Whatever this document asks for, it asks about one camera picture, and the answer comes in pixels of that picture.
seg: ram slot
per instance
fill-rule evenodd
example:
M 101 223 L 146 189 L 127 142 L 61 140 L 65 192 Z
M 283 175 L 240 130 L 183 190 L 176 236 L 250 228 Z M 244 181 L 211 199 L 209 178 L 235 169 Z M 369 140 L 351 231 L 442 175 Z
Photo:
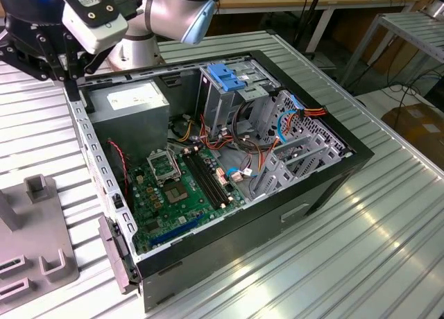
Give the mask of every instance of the ram slot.
M 206 165 L 198 155 L 188 156 L 184 158 L 184 162 L 213 208 L 219 209 L 222 208 L 222 204 L 229 203 L 227 195 L 207 171 Z

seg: red cable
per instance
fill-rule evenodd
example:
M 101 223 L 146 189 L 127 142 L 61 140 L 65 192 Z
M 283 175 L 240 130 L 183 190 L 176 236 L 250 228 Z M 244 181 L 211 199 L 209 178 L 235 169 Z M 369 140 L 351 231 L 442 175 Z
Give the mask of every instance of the red cable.
M 125 157 L 123 156 L 123 152 L 120 149 L 120 147 L 118 145 L 116 145 L 113 141 L 108 140 L 108 143 L 113 146 L 114 148 L 116 148 L 118 154 L 120 155 L 121 161 L 122 161 L 122 165 L 123 165 L 123 178 L 125 179 L 125 198 L 128 195 L 128 172 L 126 170 L 126 162 L 125 162 Z

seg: cardboard box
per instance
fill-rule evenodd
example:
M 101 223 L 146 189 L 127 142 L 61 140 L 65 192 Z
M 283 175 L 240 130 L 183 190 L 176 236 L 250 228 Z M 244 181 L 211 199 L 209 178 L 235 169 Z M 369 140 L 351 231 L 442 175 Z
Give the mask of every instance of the cardboard box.
M 393 128 L 398 108 L 387 112 L 382 121 Z M 444 120 L 425 104 L 401 107 L 396 132 L 444 169 Z

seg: blue cable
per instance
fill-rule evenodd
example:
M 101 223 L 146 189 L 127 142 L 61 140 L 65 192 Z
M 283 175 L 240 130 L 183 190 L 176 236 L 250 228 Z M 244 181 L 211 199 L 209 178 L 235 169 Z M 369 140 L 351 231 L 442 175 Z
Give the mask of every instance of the blue cable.
M 286 141 L 286 139 L 284 138 L 284 135 L 282 134 L 282 129 L 281 129 L 281 125 L 280 125 L 280 123 L 281 123 L 282 117 L 283 117 L 285 114 L 293 114 L 293 113 L 296 113 L 296 111 L 294 111 L 294 110 L 286 111 L 286 112 L 282 113 L 282 114 L 279 116 L 279 118 L 277 119 L 277 135 L 279 135 L 279 138 L 280 138 L 280 140 L 281 140 L 283 143 L 285 143 L 285 142 L 287 142 L 287 141 Z
M 304 105 L 299 103 L 294 95 L 290 95 L 290 99 L 293 101 L 293 104 L 294 104 L 294 106 L 296 106 L 296 109 L 305 110 Z
M 231 168 L 227 171 L 227 176 L 230 176 L 231 172 L 240 172 L 243 175 L 245 175 L 245 173 L 243 171 L 240 171 L 239 169 L 236 169 L 236 168 Z
M 227 171 L 227 175 L 229 176 L 231 172 L 236 172 L 236 171 L 239 171 L 239 169 L 231 168 Z

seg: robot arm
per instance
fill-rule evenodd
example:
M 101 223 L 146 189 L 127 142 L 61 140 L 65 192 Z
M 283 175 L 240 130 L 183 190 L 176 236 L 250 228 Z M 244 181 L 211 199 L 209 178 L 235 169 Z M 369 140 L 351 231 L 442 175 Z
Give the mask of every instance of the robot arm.
M 117 70 L 161 63 L 156 35 L 197 44 L 208 30 L 214 9 L 214 0 L 143 0 L 139 8 L 143 14 L 129 21 L 108 63 Z
M 214 10 L 212 0 L 0 2 L 6 12 L 0 60 L 38 80 L 50 78 L 65 85 L 94 73 L 113 47 L 138 35 L 140 27 L 144 34 L 199 42 Z

